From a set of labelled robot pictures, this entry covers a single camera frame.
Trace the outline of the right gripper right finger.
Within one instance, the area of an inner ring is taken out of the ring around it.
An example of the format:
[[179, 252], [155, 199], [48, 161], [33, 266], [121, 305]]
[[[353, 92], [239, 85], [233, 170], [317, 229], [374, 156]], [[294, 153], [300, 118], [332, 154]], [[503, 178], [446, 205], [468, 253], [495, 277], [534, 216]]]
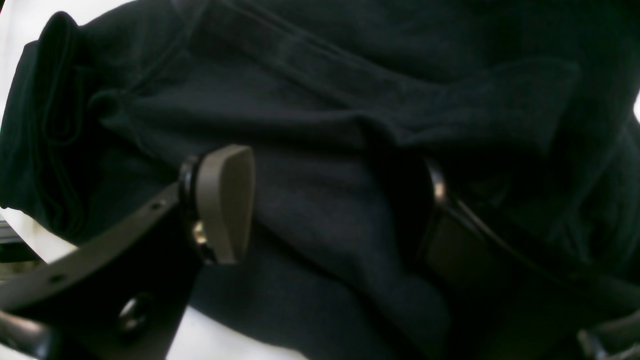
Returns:
[[424, 160], [430, 214], [417, 257], [462, 307], [464, 360], [637, 360], [639, 287], [535, 246], [451, 190]]

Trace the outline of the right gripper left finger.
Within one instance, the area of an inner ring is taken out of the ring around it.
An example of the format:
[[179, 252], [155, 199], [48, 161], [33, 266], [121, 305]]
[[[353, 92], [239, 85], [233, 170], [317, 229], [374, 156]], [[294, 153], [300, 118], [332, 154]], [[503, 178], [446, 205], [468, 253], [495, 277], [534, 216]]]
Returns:
[[179, 180], [77, 250], [1, 286], [1, 344], [35, 360], [163, 360], [204, 265], [250, 239], [254, 151], [183, 162]]

